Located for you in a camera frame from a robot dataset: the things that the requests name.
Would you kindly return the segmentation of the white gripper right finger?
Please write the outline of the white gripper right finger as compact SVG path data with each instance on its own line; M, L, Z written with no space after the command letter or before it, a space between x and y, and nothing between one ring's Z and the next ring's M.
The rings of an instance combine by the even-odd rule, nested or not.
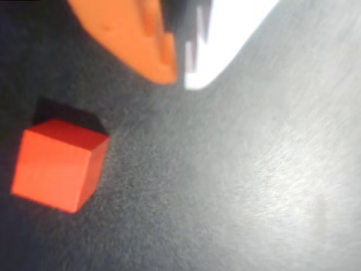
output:
M210 85L277 4L276 0L255 0L198 5L195 36L185 43L184 88L202 90Z

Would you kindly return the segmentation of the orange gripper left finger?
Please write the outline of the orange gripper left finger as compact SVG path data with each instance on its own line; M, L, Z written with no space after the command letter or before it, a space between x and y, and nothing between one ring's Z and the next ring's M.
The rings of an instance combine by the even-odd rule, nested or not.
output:
M160 1L69 1L87 33L146 79L177 80L175 38L164 28Z

